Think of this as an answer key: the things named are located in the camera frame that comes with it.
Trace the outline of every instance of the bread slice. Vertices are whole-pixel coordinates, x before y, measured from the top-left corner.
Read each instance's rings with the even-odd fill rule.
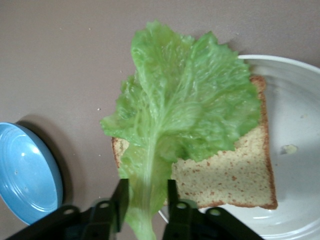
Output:
[[[234,151],[219,151],[201,162],[178,159],[172,164],[179,197],[195,201],[199,208],[230,204],[238,207],[276,209],[278,206],[269,154],[265,79],[253,76],[261,100],[259,125],[235,142]],[[129,143],[112,138],[117,166]]]

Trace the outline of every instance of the gray table surface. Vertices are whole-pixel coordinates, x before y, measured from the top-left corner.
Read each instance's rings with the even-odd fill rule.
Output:
[[[154,19],[195,37],[213,31],[240,54],[320,67],[319,0],[1,0],[0,122],[20,122],[50,145],[65,203],[86,210],[118,182],[99,121],[135,70],[135,31]],[[0,200],[0,239],[25,226]],[[164,227],[157,214],[158,239]],[[127,225],[118,239],[134,239]]]

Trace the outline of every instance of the green lettuce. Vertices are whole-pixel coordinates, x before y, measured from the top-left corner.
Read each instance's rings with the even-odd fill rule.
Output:
[[[131,55],[136,71],[100,124],[130,143],[118,169],[130,182],[125,220],[139,240],[153,240],[152,217],[167,197],[172,163],[234,150],[258,125],[261,103],[249,66],[212,32],[194,39],[149,22],[135,33]]]

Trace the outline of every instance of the white plate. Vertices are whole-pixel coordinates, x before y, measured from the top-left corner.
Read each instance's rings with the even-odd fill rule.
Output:
[[[266,240],[320,236],[320,68],[277,56],[241,55],[262,75],[269,120],[276,210],[223,205]],[[284,154],[283,146],[297,147]],[[166,208],[161,210],[165,220]]]

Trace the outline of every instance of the blue lid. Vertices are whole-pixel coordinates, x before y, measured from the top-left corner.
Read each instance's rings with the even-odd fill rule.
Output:
[[[32,224],[61,206],[63,184],[47,146],[27,128],[0,122],[0,194],[12,212]]]

